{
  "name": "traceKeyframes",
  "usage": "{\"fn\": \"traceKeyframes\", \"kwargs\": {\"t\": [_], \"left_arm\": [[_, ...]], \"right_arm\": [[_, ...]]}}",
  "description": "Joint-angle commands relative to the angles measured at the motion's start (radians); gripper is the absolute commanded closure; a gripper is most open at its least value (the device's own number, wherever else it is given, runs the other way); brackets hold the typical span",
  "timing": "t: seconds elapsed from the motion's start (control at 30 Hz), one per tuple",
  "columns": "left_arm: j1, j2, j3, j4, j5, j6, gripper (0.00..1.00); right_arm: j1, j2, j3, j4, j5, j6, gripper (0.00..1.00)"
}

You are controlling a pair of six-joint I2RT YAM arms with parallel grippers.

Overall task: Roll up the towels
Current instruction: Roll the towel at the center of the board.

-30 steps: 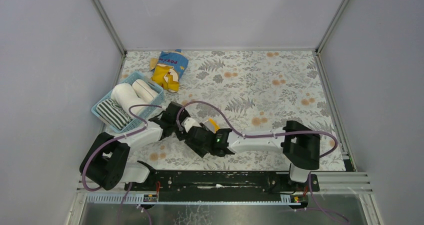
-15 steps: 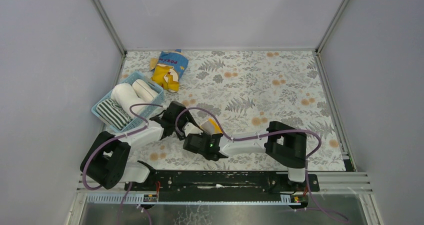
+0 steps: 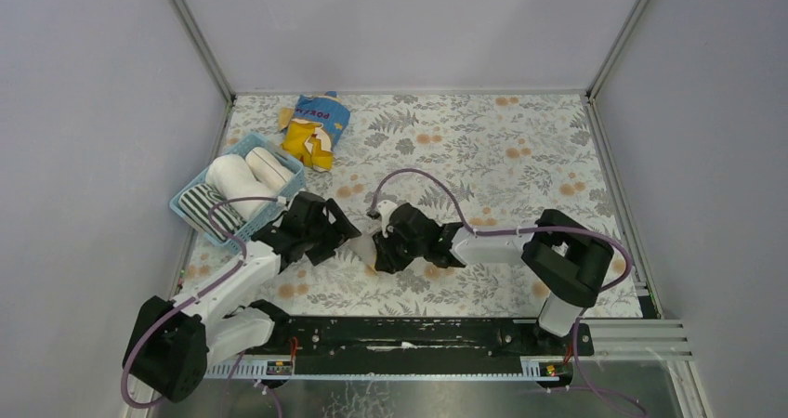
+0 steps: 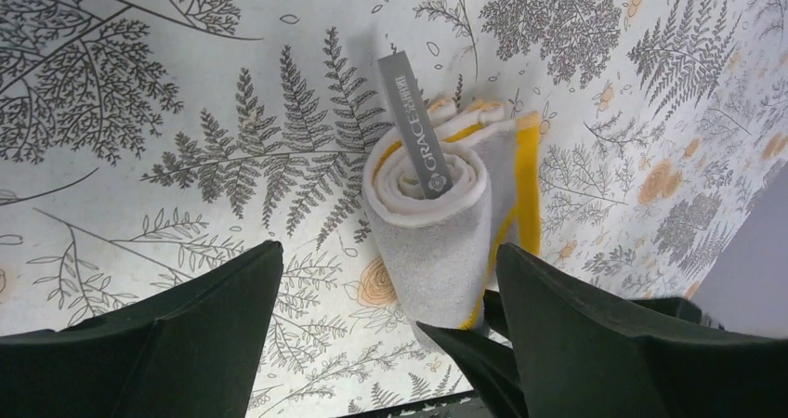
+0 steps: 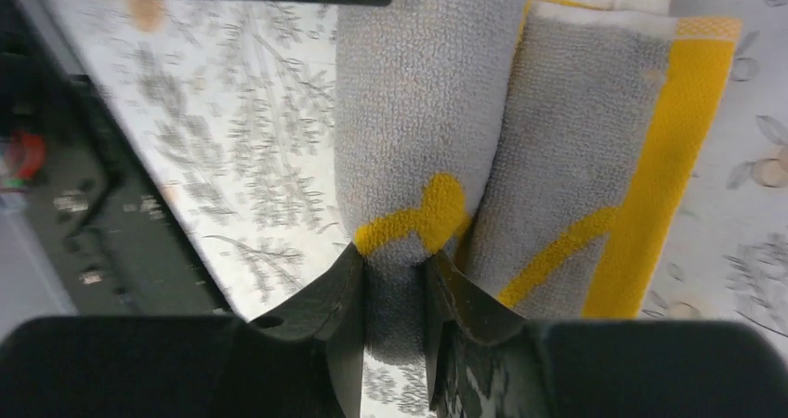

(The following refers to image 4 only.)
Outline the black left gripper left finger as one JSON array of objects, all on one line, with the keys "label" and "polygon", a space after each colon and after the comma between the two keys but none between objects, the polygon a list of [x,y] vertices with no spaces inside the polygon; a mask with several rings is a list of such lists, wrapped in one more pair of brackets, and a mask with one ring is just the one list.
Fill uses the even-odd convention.
[{"label": "black left gripper left finger", "polygon": [[263,242],[61,331],[1,340],[5,417],[242,417],[283,273]]}]

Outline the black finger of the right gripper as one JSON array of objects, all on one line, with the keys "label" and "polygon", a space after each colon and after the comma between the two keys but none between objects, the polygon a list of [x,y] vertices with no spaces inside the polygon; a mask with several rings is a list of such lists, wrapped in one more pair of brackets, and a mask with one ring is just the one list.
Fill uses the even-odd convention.
[{"label": "black finger of the right gripper", "polygon": [[485,319],[514,342],[719,342],[721,329],[677,297],[625,299],[597,289],[484,295]]},{"label": "black finger of the right gripper", "polygon": [[471,331],[416,323],[455,364],[493,417],[529,417],[512,348]]}]

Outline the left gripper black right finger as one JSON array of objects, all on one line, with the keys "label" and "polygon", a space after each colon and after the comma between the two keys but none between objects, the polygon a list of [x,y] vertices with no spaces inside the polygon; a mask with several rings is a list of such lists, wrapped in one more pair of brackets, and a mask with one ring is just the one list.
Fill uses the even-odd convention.
[{"label": "left gripper black right finger", "polygon": [[[500,294],[597,289],[513,244],[497,252]],[[533,417],[783,417],[787,343],[721,330],[719,342],[514,342]]]}]

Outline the grey yellow patterned towel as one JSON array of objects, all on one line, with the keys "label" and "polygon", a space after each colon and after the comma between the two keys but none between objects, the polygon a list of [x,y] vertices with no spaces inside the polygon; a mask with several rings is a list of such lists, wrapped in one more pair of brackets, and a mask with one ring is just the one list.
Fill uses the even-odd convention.
[{"label": "grey yellow patterned towel", "polygon": [[472,330],[498,247],[541,241],[538,112],[498,101],[426,104],[404,52],[378,62],[394,121],[362,173],[365,210],[407,318]]}]

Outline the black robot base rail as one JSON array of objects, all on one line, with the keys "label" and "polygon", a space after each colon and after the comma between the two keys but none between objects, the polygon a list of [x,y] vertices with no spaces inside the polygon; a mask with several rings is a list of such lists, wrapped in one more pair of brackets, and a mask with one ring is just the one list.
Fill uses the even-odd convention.
[{"label": "black robot base rail", "polygon": [[493,414],[474,391],[418,400],[372,411],[361,411],[356,406],[346,417],[352,418],[492,418]]}]

